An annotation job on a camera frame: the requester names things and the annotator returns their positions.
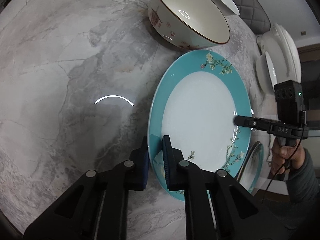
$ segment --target marble countertop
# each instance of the marble countertop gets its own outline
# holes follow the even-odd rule
[[[12,0],[0,14],[0,209],[22,232],[88,169],[124,161],[147,134],[156,87],[187,51],[162,39],[149,0]],[[211,48],[238,70],[256,116],[274,114],[257,84],[256,37],[226,17],[231,38]],[[119,98],[94,102],[106,95]],[[268,147],[256,131],[252,142]],[[185,239],[184,203],[150,169],[130,192],[128,239]]]

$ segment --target device handle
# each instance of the device handle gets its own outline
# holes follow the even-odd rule
[[[290,147],[294,147],[296,145],[296,140],[295,139],[291,139],[291,138],[283,138],[283,137],[277,137],[279,145],[282,146],[290,146]],[[286,160],[285,164],[284,164],[284,169],[285,171],[289,170],[291,168],[291,160]],[[278,175],[278,180],[280,181],[284,181],[285,180],[285,175],[286,172],[279,174]]]

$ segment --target metal screw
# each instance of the metal screw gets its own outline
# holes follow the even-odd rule
[[[189,165],[189,162],[186,160],[181,160],[179,161],[179,165],[182,167],[187,167]]]
[[[92,177],[94,177],[94,176],[96,176],[96,171],[94,171],[94,170],[89,170],[89,171],[87,171],[86,173],[85,173],[85,175],[87,176],[87,177],[89,177],[89,178],[92,178]]]
[[[133,165],[134,165],[133,161],[127,160],[124,162],[124,166],[126,166],[126,167],[132,167]]]
[[[218,170],[217,174],[220,177],[225,177],[227,175],[227,172],[225,170]]]

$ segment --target red building print on bowl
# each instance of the red building print on bowl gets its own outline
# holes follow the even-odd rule
[[[158,29],[159,29],[163,22],[160,20],[158,14],[157,14],[158,9],[159,9],[159,6],[156,11],[151,8],[151,20],[150,21],[151,21],[151,24],[153,25],[153,27],[158,27]]]

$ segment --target teal rimmed plate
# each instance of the teal rimmed plate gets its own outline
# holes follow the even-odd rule
[[[248,93],[236,69],[208,50],[178,58],[165,72],[153,97],[148,123],[151,166],[161,186],[184,200],[183,191],[167,190],[162,136],[201,169],[238,173],[250,141],[250,128],[233,124],[235,115],[251,116]]]

